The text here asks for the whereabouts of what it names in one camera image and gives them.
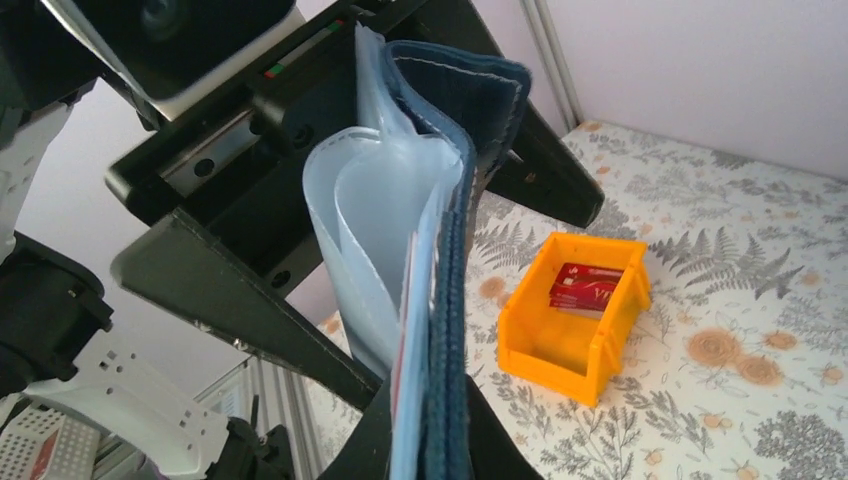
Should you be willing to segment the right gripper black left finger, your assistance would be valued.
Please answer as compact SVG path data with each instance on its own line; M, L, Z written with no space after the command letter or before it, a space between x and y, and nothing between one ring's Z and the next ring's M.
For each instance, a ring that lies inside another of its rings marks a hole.
M391 455L391 381L386 380L364 411L345 445L318 480L389 478Z

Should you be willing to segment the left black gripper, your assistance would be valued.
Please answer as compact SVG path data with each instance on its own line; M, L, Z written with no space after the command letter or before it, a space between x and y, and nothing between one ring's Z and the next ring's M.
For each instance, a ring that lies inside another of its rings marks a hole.
M112 165L108 188L154 224L113 260L118 285L366 409L377 376L254 272L298 278L319 263L300 176L355 121L354 26L385 34L417 8L333 3Z

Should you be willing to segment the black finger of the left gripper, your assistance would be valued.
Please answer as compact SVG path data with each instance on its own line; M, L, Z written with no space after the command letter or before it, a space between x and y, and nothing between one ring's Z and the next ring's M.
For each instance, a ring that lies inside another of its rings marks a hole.
M469 1L401 1L391 54L414 86L473 139L479 181L541 214L586 228L605 196L530 104L532 75L503 57Z

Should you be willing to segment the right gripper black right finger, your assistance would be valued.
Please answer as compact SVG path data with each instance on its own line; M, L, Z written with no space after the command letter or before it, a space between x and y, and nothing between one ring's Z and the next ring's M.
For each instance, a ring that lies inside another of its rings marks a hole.
M543 477L517 448L475 381L469 375L465 379L471 478L542 480Z

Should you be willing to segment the blue card holder wallet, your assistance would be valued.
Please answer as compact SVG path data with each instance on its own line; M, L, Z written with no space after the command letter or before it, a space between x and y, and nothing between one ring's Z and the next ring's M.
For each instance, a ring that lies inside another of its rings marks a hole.
M353 356L390 386L393 479L467 479L465 272L532 78L499 56L354 32L358 122L302 187Z

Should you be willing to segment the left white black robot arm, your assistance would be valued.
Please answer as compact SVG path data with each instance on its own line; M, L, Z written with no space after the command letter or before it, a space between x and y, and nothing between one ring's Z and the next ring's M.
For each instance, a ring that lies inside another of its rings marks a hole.
M327 479L534 479L464 365L491 190L577 227L605 197L469 1L5 1L1 393L113 433L171 479L292 479L293 432L185 396L114 329L100 279L20 232L98 80L151 137L110 191L145 232L123 289L362 416Z

